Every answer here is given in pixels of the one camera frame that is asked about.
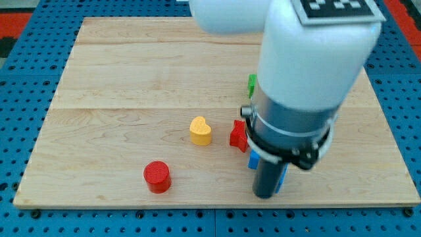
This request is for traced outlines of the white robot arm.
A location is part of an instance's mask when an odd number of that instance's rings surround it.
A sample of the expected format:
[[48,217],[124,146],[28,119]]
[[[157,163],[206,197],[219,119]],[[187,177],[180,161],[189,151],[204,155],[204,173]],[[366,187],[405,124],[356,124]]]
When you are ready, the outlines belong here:
[[379,38],[385,18],[377,4],[191,0],[189,9],[209,34],[262,34],[254,92],[240,110],[249,145],[271,163],[311,169]]

